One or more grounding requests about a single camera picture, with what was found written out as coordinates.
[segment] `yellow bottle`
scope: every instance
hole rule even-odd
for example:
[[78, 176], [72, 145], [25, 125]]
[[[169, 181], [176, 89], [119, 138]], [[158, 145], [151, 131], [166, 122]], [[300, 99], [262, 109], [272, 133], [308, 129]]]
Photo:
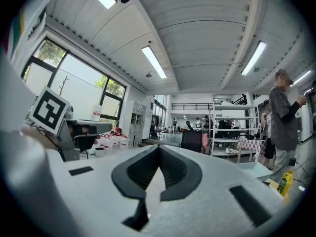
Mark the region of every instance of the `yellow bottle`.
[[282, 176], [282, 180], [277, 188], [277, 191], [282, 195], [285, 196], [288, 189], [290, 188], [292, 181], [293, 181], [293, 168], [295, 166], [296, 158], [290, 158], [290, 162], [288, 164], [289, 169], [284, 173]]

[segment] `green foliage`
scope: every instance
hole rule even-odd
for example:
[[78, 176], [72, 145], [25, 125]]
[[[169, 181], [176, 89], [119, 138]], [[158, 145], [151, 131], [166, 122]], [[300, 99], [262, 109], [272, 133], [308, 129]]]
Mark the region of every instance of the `green foliage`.
[[94, 84], [95, 86], [99, 88], [103, 88], [106, 81], [107, 81], [107, 77], [102, 75], [100, 81], [94, 81]]
[[63, 50], [46, 42], [39, 50], [38, 58], [42, 61], [49, 60], [58, 66], [64, 55], [65, 52]]
[[30, 70], [30, 66], [28, 66], [28, 68], [26, 69], [26, 71], [24, 73], [23, 81], [26, 81], [26, 77], [28, 77], [29, 70]]
[[[102, 75], [100, 81], [95, 81], [94, 84], [99, 88], [103, 88], [106, 81], [107, 81], [107, 77]], [[124, 94], [124, 88], [118, 83], [116, 83], [115, 81], [110, 79], [108, 82], [106, 92], [122, 98]]]

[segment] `cap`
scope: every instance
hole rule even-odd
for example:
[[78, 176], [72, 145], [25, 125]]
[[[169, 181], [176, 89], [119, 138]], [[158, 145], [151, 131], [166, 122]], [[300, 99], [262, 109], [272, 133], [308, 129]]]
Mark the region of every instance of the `cap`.
[[295, 166], [295, 163], [296, 163], [296, 158], [292, 157], [292, 158], [290, 158], [288, 166]]
[[288, 72], [287, 72], [285, 69], [278, 69], [278, 70], [276, 71], [276, 76], [275, 76], [275, 78], [277, 79], [278, 76], [281, 75], [281, 74], [287, 75], [288, 78], [290, 79], [290, 76], [289, 76]]

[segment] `gray pants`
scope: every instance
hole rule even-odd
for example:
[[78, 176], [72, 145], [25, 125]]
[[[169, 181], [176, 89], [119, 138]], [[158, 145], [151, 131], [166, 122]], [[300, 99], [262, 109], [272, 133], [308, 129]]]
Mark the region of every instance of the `gray pants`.
[[291, 157], [295, 157], [295, 150], [286, 151], [276, 147], [276, 162], [270, 179], [277, 183], [281, 181], [283, 174], [287, 171], [287, 165]]

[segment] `shelf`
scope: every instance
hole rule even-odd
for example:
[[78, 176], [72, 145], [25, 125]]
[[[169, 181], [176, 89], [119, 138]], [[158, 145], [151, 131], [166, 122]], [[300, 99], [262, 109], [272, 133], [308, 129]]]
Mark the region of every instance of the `shelf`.
[[259, 117], [215, 117], [215, 119], [235, 120], [235, 119], [258, 119]]
[[210, 129], [211, 131], [250, 131], [250, 130], [257, 130], [257, 128], [240, 128], [240, 129]]
[[215, 110], [216, 111], [224, 111], [224, 110], [250, 110], [251, 108], [255, 108], [256, 106], [251, 105], [216, 105]]
[[238, 142], [239, 139], [214, 138], [214, 142]]

